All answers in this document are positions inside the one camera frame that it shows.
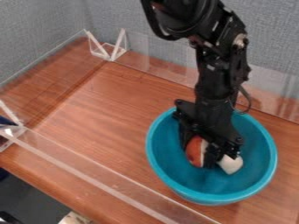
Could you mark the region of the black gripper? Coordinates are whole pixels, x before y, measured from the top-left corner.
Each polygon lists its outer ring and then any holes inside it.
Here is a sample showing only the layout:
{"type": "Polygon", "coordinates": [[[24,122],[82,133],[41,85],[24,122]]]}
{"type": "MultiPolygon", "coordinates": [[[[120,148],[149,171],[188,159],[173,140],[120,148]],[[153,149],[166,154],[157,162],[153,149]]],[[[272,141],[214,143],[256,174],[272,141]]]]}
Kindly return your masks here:
{"type": "Polygon", "coordinates": [[[180,144],[185,149],[194,136],[202,138],[208,142],[202,153],[202,167],[212,169],[217,165],[226,169],[224,154],[236,158],[243,144],[243,137],[232,124],[238,89],[217,94],[206,92],[201,87],[194,93],[194,101],[174,101],[172,117],[178,123],[180,144]]]}

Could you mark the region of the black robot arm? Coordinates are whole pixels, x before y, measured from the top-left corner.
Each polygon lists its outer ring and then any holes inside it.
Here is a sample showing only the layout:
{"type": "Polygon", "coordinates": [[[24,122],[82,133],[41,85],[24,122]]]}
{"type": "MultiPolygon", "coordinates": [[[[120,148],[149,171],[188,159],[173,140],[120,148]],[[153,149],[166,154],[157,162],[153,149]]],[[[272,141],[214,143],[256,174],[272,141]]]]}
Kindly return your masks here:
{"type": "Polygon", "coordinates": [[[153,34],[188,39],[198,79],[194,101],[176,100],[180,143],[189,163],[234,173],[243,166],[243,137],[232,124],[236,99],[251,68],[248,33],[236,13],[220,0],[140,0],[153,34]]]}

